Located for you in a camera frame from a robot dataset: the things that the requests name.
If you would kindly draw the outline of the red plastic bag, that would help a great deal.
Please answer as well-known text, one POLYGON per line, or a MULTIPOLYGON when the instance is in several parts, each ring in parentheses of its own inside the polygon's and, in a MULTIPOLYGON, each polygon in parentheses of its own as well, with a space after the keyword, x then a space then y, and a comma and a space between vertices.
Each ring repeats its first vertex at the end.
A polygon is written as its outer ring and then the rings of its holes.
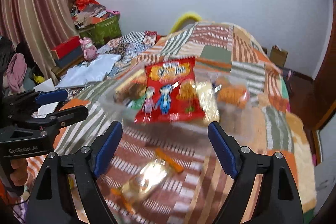
POLYGON ((75 0, 75 6, 80 10, 83 11, 89 4, 95 4, 95 5, 100 5, 95 0, 75 0))

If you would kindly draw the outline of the red shoe box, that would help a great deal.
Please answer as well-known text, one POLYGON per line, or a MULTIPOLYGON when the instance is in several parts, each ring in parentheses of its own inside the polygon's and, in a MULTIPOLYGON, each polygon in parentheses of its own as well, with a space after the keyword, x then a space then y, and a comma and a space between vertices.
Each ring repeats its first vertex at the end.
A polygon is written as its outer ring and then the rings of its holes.
POLYGON ((75 50, 77 47, 80 46, 80 37, 79 36, 72 36, 65 42, 62 42, 58 46, 54 47, 51 50, 51 54, 53 59, 59 60, 62 59, 65 55, 75 50))

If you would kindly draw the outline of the yellow fuzzy headboard edge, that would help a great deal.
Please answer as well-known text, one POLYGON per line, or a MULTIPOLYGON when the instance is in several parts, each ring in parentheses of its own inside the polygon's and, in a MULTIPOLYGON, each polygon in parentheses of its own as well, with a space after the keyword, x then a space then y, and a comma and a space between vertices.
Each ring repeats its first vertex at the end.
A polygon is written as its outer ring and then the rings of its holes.
POLYGON ((179 31, 181 29, 181 27, 189 21, 200 22, 200 21, 202 21, 202 17, 199 14, 197 14, 196 12, 186 12, 186 13, 182 14, 177 19, 177 21, 174 23, 174 25, 171 28, 169 34, 172 34, 174 32, 179 31))

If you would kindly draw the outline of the red noodle snack bag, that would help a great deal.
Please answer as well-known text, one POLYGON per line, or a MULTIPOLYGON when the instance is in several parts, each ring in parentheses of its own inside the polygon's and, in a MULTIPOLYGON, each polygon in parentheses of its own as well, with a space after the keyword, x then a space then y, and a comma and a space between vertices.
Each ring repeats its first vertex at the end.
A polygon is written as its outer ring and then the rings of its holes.
POLYGON ((145 66, 146 99, 134 122, 179 122, 204 118, 205 112, 195 89, 194 66, 194 57, 145 66))

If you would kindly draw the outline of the patchwork striped bedspread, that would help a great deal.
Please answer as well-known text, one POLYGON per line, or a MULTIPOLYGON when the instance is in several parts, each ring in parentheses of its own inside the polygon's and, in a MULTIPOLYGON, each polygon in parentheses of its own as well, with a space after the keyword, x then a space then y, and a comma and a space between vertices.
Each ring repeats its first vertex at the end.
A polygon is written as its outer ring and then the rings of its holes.
POLYGON ((92 143, 118 120, 123 137, 107 173, 98 180, 106 203, 128 223, 210 223, 224 203, 233 180, 216 159, 207 127, 220 123, 226 133, 257 153, 281 152, 302 203, 303 221, 313 219, 317 203, 314 165, 302 121, 289 108, 288 88, 280 69, 257 40, 233 23, 198 22, 159 39, 145 50, 124 48, 127 37, 111 41, 124 59, 104 81, 70 90, 66 108, 84 105, 88 118, 61 130, 55 141, 60 155, 92 143), (196 93, 205 116, 174 123, 135 123, 146 98, 144 67, 169 59, 195 57, 195 82, 178 93, 196 93), (129 214, 113 190, 155 158, 160 148, 183 166, 129 214))

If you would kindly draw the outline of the green snack packet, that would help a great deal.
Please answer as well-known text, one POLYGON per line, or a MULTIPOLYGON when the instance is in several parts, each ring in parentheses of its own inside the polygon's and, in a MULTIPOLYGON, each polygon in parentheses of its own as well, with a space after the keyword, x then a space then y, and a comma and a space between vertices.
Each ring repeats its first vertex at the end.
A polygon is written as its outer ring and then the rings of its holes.
POLYGON ((143 106, 143 103, 145 102, 146 99, 146 95, 136 99, 136 100, 132 100, 129 102, 129 104, 127 105, 127 108, 129 109, 134 109, 134 110, 140 110, 143 106))

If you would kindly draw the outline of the clear plastic storage box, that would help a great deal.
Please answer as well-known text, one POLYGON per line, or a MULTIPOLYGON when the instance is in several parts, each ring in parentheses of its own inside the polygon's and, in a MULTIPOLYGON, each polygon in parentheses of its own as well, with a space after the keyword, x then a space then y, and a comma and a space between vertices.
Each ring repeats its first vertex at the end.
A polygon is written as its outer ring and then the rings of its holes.
POLYGON ((198 67, 171 84, 149 80, 144 66, 138 65, 104 91, 99 102, 129 124, 206 134, 207 126, 218 122, 240 144, 257 138, 256 98, 244 77, 198 67))

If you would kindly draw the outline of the brown cardboard box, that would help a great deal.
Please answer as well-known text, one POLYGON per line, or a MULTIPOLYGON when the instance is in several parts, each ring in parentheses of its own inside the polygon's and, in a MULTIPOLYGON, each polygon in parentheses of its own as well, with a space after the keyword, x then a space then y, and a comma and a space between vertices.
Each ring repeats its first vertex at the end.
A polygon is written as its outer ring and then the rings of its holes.
POLYGON ((280 49, 278 46, 273 46, 270 52, 270 61, 272 61, 278 67, 284 67, 288 52, 280 49))

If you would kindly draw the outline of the green cardboard box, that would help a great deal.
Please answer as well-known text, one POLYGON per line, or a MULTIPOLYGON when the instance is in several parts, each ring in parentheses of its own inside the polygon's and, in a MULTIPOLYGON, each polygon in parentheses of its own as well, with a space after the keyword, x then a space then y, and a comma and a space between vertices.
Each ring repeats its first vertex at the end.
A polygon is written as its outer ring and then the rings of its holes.
POLYGON ((122 36, 118 17, 112 16, 97 24, 92 24, 79 31, 81 39, 90 38, 96 48, 100 48, 112 39, 122 36))

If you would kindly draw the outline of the pink plush toy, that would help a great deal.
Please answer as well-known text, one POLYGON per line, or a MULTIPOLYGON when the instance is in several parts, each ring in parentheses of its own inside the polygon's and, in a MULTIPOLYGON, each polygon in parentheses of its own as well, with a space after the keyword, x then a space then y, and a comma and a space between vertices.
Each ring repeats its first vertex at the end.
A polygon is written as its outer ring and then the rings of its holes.
POLYGON ((97 48, 91 38, 80 39, 80 46, 86 61, 92 61, 97 57, 97 48))

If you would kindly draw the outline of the checkered patterned quilt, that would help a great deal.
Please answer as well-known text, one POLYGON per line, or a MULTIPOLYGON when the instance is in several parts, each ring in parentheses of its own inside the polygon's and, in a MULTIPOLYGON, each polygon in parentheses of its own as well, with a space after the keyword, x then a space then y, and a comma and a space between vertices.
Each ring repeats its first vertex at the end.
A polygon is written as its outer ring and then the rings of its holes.
POLYGON ((115 38, 97 50, 101 54, 120 55, 121 58, 115 63, 109 78, 114 78, 126 71, 131 64, 131 60, 138 54, 152 48, 157 42, 156 31, 130 32, 120 38, 115 38))

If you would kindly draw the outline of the white plastic bag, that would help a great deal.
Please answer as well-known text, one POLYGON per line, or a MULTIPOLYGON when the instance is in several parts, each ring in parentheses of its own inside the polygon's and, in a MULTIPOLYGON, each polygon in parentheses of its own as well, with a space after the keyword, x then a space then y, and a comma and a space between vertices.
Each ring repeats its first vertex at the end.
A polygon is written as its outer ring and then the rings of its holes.
POLYGON ((107 77, 116 62, 120 61, 120 59, 121 55, 98 55, 98 57, 90 63, 76 65, 68 69, 67 73, 56 85, 56 88, 78 88, 101 82, 107 77))

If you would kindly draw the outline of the orange cracker packet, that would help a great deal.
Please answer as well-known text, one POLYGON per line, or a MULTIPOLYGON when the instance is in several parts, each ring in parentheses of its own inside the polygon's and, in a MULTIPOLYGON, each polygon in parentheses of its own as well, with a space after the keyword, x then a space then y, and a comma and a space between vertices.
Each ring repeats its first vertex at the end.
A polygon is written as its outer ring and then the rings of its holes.
POLYGON ((185 169, 169 157, 162 149, 155 149, 156 157, 148 162, 138 173, 132 176, 119 188, 110 190, 117 196, 124 208, 135 214, 135 206, 147 199, 164 181, 174 174, 180 174, 185 169))

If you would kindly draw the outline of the striped pink curtain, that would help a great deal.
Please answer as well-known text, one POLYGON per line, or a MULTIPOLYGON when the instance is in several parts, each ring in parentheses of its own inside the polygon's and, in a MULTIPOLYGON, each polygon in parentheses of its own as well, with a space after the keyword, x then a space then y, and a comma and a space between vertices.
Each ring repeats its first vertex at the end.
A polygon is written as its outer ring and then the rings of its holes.
POLYGON ((52 73, 52 49, 77 31, 70 10, 75 0, 1 0, 1 35, 15 46, 26 42, 34 61, 47 79, 52 73))

